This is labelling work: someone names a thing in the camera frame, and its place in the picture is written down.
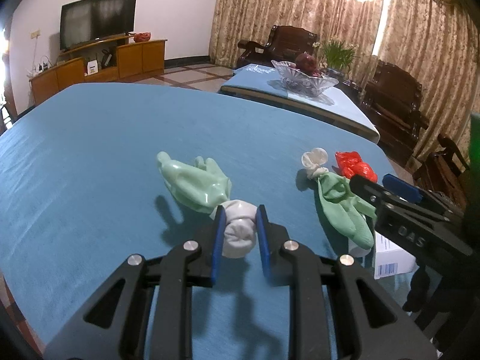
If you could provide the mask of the red plastic bag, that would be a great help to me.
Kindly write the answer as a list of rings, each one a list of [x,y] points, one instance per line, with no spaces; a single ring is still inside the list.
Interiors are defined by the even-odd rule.
[[[377,174],[356,151],[336,152],[335,159],[340,173],[347,179],[351,179],[353,176],[363,176],[367,180],[377,182]]]

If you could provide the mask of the green glove with white ball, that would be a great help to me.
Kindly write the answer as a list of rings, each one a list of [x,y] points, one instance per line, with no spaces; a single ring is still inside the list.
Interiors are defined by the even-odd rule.
[[[212,219],[222,206],[226,215],[222,255],[244,258],[256,245],[257,206],[231,199],[232,182],[213,158],[195,158],[194,164],[157,154],[157,164],[167,189],[178,203]]]

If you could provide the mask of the white toothpaste tube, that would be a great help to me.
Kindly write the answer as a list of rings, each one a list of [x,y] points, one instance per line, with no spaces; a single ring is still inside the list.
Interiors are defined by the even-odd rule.
[[[348,252],[354,258],[365,258],[373,253],[370,266],[375,280],[401,274],[408,274],[417,269],[416,258],[400,248],[393,241],[378,232],[374,232],[374,247],[369,250],[360,248],[352,240],[348,241]]]

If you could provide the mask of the dark wooden sofa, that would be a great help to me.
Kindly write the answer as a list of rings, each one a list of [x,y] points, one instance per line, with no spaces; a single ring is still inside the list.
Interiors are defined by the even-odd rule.
[[[473,179],[456,143],[440,133],[437,137],[442,150],[430,153],[413,173],[416,186],[442,193],[464,210],[473,198]]]

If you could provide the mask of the blue tablecloth near table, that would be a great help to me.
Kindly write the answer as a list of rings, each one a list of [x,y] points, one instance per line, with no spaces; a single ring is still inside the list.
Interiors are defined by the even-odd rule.
[[[320,216],[302,154],[356,151],[393,171],[371,141],[304,115],[184,88],[81,84],[34,108],[1,136],[1,272],[53,357],[64,324],[132,254],[166,255],[210,224],[175,201],[157,156],[212,158],[234,199],[316,254],[346,242]]]

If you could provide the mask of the blue tablecloth table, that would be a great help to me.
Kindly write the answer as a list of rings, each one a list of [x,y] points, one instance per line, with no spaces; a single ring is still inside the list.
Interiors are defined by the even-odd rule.
[[[34,108],[1,136],[1,272],[53,357],[64,324],[132,254],[166,255],[210,224],[175,201],[157,156],[212,158],[234,199],[316,254],[346,242],[320,216],[302,154],[356,151],[393,171],[371,141],[304,115],[184,88],[81,84]]]
[[[221,94],[262,102],[284,108],[361,136],[375,144],[380,133],[358,106],[341,91],[331,86],[316,97],[292,91],[281,82],[277,69],[249,64],[233,72],[232,78],[220,87]]]

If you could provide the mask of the glass fruit bowl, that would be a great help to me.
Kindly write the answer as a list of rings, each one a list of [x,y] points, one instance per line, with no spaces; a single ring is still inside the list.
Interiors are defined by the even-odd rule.
[[[283,86],[291,92],[316,98],[323,94],[326,89],[338,84],[338,80],[332,77],[309,76],[288,61],[272,60],[271,63],[281,77]]]

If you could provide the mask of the green potted plant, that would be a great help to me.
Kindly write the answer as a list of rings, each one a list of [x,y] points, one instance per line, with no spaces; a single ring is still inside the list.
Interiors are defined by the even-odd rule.
[[[324,68],[346,73],[356,57],[356,47],[331,38],[320,44],[320,63]]]

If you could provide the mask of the dark red fruit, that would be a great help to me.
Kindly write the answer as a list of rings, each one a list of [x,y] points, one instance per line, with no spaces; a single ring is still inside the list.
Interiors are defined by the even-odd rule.
[[[321,77],[316,59],[308,53],[302,53],[296,57],[295,68],[310,77]]]

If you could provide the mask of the blue tablecloth far table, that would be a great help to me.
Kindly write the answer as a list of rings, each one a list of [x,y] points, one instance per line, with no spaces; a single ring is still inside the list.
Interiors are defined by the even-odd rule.
[[[284,108],[361,136],[375,144],[380,133],[358,106],[341,91],[331,86],[316,97],[292,91],[281,82],[277,69],[249,64],[233,72],[232,78],[220,87],[221,94],[262,102]]]

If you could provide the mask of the patterned beige curtains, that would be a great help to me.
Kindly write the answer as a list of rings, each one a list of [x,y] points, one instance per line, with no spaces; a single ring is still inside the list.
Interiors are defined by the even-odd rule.
[[[479,110],[479,27],[457,2],[444,0],[216,0],[209,55],[232,67],[241,40],[264,41],[274,25],[292,25],[355,49],[347,74],[365,85],[378,61],[402,68],[422,86],[430,125],[414,148],[425,158],[439,133],[460,152],[470,145]]]

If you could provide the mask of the wooden tv cabinet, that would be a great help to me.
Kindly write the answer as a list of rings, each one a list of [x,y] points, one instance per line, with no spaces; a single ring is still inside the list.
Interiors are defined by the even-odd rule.
[[[135,42],[133,35],[109,37],[60,53],[66,59],[32,77],[30,87],[36,106],[62,90],[82,83],[132,82],[164,72],[166,40]],[[105,48],[104,58],[88,60],[85,52]]]

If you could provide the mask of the red ornament on cabinet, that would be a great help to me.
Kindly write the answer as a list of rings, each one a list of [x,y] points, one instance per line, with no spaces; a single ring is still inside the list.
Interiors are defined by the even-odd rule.
[[[146,42],[151,40],[151,33],[150,32],[145,32],[145,33],[136,33],[133,36],[133,41],[136,43],[139,42]]]

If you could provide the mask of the flat screen television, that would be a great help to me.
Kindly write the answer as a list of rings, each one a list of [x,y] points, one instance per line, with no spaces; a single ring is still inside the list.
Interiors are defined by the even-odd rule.
[[[59,47],[69,50],[97,39],[131,33],[137,0],[79,0],[63,5]]]

